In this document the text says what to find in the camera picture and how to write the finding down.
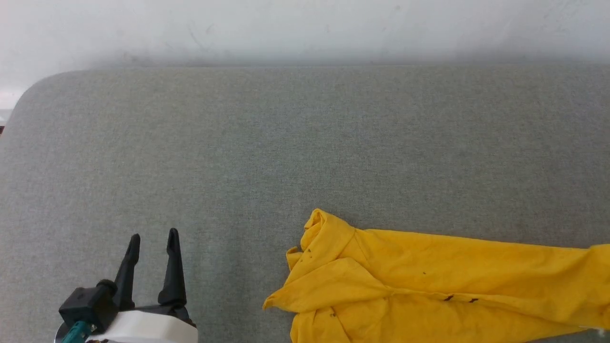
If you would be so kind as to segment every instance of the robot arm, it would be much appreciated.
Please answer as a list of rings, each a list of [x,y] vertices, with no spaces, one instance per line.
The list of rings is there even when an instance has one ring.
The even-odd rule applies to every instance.
[[[178,231],[170,230],[169,256],[158,305],[136,307],[132,300],[140,236],[131,237],[115,281],[79,287],[59,308],[64,323],[54,343],[197,343],[196,325],[186,309]]]

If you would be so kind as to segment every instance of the gray table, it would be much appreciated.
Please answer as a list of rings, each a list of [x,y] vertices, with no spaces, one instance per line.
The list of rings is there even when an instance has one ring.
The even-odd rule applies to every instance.
[[[311,210],[360,228],[610,242],[610,67],[67,73],[0,138],[2,341],[50,341],[77,286],[142,235],[134,299],[181,233],[201,342],[287,342],[262,312]],[[593,331],[553,342],[598,342]]]

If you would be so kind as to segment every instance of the wrinkled fabric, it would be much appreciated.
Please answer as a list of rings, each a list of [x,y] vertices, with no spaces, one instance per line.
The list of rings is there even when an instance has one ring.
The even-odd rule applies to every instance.
[[[307,342],[527,342],[610,329],[610,245],[356,229],[316,209],[263,309]]]

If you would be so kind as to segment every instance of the yellow shirt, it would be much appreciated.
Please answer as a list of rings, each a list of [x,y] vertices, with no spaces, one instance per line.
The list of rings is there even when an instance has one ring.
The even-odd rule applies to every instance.
[[[292,342],[527,342],[610,329],[610,245],[590,249],[360,230],[316,209],[263,309]]]

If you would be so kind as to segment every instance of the white wall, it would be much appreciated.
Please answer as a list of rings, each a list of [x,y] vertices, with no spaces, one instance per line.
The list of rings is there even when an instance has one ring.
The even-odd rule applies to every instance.
[[[0,109],[68,70],[610,62],[609,36],[608,0],[0,0]]]

